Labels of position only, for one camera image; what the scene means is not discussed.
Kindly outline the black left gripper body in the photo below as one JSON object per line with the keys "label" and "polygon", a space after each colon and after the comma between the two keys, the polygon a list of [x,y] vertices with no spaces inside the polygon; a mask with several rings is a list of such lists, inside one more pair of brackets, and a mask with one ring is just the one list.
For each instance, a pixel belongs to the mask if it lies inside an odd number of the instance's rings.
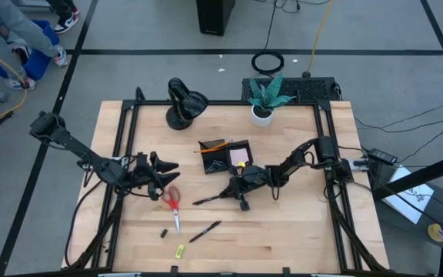
{"label": "black left gripper body", "polygon": [[135,167],[126,174],[123,180],[123,192],[127,194],[132,193],[132,189],[141,188],[143,185],[147,186],[147,194],[141,195],[135,193],[136,196],[147,197],[153,201],[157,201],[160,194],[157,192],[161,188],[161,182],[157,174],[157,160],[156,152],[151,152],[147,156],[143,152],[139,152],[134,156],[136,162]]}

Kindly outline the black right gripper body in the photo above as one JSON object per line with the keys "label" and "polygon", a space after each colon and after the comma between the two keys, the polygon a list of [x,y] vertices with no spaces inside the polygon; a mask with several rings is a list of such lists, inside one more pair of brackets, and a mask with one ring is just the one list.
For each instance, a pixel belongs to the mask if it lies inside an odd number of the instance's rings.
{"label": "black right gripper body", "polygon": [[231,184],[234,183],[240,185],[241,192],[245,194],[264,185],[270,185],[271,176],[264,168],[257,165],[247,165],[240,172],[235,171],[231,177]]}

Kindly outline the pink sticky note pad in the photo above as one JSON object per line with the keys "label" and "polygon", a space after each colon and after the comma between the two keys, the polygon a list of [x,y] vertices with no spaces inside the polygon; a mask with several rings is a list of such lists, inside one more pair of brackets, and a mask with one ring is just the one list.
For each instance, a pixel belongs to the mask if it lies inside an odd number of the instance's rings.
{"label": "pink sticky note pad", "polygon": [[238,166],[239,162],[244,162],[247,164],[249,162],[248,152],[246,148],[242,149],[231,149],[229,151],[231,164],[233,166]]}

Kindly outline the black pen white lettering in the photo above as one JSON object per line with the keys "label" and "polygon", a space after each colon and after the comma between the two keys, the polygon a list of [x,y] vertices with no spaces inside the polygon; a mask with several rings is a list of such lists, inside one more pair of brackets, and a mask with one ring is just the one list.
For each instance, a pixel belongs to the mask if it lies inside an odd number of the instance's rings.
{"label": "black pen white lettering", "polygon": [[194,236],[193,238],[191,238],[188,242],[192,243],[196,240],[198,240],[199,238],[201,238],[203,235],[205,235],[206,233],[208,233],[209,231],[211,231],[213,228],[217,227],[218,225],[220,225],[222,223],[222,221],[216,221],[214,223],[212,223],[209,227],[207,227],[205,230],[203,230],[202,232],[200,232],[199,234],[197,234],[196,236]]}

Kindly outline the yellow pencil with eraser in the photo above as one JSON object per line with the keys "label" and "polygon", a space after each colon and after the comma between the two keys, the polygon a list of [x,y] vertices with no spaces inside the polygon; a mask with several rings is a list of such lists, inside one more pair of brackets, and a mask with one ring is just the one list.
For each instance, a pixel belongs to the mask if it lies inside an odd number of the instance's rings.
{"label": "yellow pencil with eraser", "polygon": [[219,145],[216,145],[214,147],[208,148],[208,149],[200,149],[198,151],[194,151],[194,153],[208,153],[208,152],[217,152],[221,149],[223,149],[224,147],[228,146],[229,142],[223,142]]}

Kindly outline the black mesh desk organizer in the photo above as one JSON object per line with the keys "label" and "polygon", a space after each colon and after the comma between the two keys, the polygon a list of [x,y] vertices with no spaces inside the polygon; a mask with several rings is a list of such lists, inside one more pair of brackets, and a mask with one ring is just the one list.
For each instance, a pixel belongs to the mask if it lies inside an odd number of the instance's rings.
{"label": "black mesh desk organizer", "polygon": [[[213,140],[213,141],[208,141],[208,142],[198,142],[199,150],[200,149],[208,149],[208,148],[214,147],[216,145],[219,145],[223,142],[226,142],[226,141],[224,139],[218,139],[218,140]],[[250,148],[248,140],[242,140],[242,141],[238,141],[238,142],[229,142],[228,146],[224,147],[223,149],[221,149],[217,152],[200,153],[202,156],[205,174],[212,174],[212,173],[216,173],[216,172],[227,171],[231,167],[241,168],[240,166],[233,166],[231,164],[229,151],[231,149],[242,149],[242,148],[246,148],[247,152],[248,152],[249,162],[246,165],[251,165],[253,163],[253,157],[252,157],[251,148]],[[212,162],[214,160],[224,162],[226,165],[226,168],[225,169],[218,169],[213,172],[206,172],[206,169],[212,164]]]}

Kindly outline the snake plant in white pot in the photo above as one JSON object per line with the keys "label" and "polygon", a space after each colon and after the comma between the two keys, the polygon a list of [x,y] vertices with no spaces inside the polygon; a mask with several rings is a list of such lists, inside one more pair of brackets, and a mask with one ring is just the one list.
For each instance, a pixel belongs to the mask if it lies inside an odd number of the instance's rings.
{"label": "snake plant in white pot", "polygon": [[252,105],[251,122],[258,127],[266,127],[271,124],[276,108],[288,104],[294,96],[281,95],[283,83],[282,73],[278,74],[267,85],[259,85],[253,78],[249,79],[252,97],[248,102]]}

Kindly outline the black desk lamp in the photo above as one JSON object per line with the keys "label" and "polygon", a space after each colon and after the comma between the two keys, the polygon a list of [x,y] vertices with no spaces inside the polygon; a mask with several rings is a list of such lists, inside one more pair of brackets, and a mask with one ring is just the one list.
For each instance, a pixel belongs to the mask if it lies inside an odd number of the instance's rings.
{"label": "black desk lamp", "polygon": [[166,113],[166,122],[175,130],[189,127],[208,106],[208,98],[200,92],[190,90],[180,78],[169,80],[168,94],[172,106]]}

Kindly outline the black perforated computer case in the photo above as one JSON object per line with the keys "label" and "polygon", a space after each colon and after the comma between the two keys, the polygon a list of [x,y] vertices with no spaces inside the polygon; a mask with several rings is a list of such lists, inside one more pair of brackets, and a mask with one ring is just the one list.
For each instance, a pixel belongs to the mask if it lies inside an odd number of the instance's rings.
{"label": "black perforated computer case", "polygon": [[332,77],[284,78],[280,95],[294,96],[291,102],[341,101],[341,89]]}

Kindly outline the black power adapter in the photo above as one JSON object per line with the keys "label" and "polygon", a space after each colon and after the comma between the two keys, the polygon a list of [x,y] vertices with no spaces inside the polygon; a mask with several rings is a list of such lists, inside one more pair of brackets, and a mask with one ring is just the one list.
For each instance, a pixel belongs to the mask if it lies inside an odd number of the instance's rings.
{"label": "black power adapter", "polygon": [[394,155],[388,154],[378,149],[371,149],[368,151],[368,157],[376,161],[385,163],[387,165],[394,165],[398,158]]}

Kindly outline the black computer tower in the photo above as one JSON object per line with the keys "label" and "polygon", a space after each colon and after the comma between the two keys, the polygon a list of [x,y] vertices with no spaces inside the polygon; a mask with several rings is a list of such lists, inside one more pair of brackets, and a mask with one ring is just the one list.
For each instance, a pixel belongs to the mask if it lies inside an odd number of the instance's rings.
{"label": "black computer tower", "polygon": [[235,0],[196,0],[200,32],[223,36]]}

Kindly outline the white paper sheet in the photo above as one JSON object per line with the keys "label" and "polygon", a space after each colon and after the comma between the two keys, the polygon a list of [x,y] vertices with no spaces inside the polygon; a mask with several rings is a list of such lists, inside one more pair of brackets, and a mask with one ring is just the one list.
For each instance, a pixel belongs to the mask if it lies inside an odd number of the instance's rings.
{"label": "white paper sheet", "polygon": [[382,199],[382,201],[413,224],[417,224],[421,218],[421,213],[412,208],[407,202],[423,212],[433,194],[434,190],[431,187],[421,184],[412,189],[399,192],[397,195],[388,196]]}

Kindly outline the person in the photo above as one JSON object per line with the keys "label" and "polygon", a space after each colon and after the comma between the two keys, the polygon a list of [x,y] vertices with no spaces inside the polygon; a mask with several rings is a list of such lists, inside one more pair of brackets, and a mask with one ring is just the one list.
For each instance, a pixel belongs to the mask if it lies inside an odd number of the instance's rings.
{"label": "person", "polygon": [[78,22],[79,10],[73,0],[46,0],[58,16],[54,27],[56,34],[67,32]]}
{"label": "person", "polygon": [[[53,58],[59,67],[68,64],[66,50],[60,45],[52,44],[43,30],[30,20],[11,0],[0,0],[0,22],[11,32],[25,40],[34,50]],[[13,89],[30,89],[35,87],[35,80],[28,77],[26,70],[0,36],[0,67],[7,73],[5,83]]]}

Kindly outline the yellow round disc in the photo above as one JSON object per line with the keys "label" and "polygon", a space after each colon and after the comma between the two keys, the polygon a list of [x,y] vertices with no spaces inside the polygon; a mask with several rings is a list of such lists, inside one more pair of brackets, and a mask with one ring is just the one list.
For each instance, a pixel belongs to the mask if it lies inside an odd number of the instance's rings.
{"label": "yellow round disc", "polygon": [[443,228],[438,223],[428,227],[428,235],[433,241],[443,243]]}

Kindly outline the red handled scissors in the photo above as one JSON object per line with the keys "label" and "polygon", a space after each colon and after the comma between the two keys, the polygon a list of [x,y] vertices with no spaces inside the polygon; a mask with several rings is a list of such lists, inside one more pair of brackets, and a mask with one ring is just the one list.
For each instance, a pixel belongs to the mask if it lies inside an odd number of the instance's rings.
{"label": "red handled scissors", "polygon": [[180,234],[180,220],[178,216],[178,204],[180,202],[180,193],[174,185],[170,185],[162,195],[162,200],[167,203],[172,210],[176,232]]}

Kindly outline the black metal table frame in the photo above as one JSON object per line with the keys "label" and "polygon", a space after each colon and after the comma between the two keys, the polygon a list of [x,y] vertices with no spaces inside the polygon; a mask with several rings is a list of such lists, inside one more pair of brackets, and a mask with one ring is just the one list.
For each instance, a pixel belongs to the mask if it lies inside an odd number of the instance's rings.
{"label": "black metal table frame", "polygon": [[[243,101],[212,101],[186,129],[174,130],[165,116],[169,101],[104,101],[91,148],[131,171],[139,152],[157,152],[164,162],[178,163],[174,185],[180,193],[180,234],[169,205],[146,195],[147,187],[118,194],[96,174],[84,188],[88,200],[77,214],[68,272],[129,274],[138,277],[166,274],[221,276],[338,274],[378,277],[390,274],[369,252],[383,249],[374,202],[366,192],[344,187],[336,195],[331,174],[324,169],[298,169],[290,176],[278,200],[267,186],[245,195],[249,211],[232,198],[193,205],[228,186],[231,175],[206,175],[198,142],[248,140],[255,165],[281,164],[300,144],[319,136],[332,138],[338,156],[333,112],[338,102],[292,103],[273,123],[259,128],[251,123],[251,105]],[[367,227],[350,205],[356,195],[365,206]],[[198,240],[188,241],[209,227],[221,224]],[[164,238],[161,233],[168,232]],[[180,259],[179,244],[185,246]]]}

